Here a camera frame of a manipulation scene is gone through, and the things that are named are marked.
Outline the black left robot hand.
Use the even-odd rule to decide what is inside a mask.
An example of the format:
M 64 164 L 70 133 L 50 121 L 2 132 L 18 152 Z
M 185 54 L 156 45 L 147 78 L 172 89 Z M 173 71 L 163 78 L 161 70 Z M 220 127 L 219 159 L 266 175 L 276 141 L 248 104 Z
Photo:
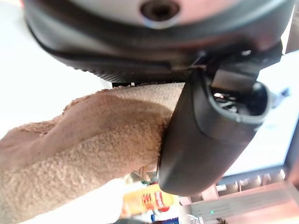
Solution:
M 158 183 L 190 196 L 215 183 L 273 107 L 261 70 L 278 63 L 292 0 L 25 0 L 26 24 L 58 61 L 113 84 L 185 85 Z

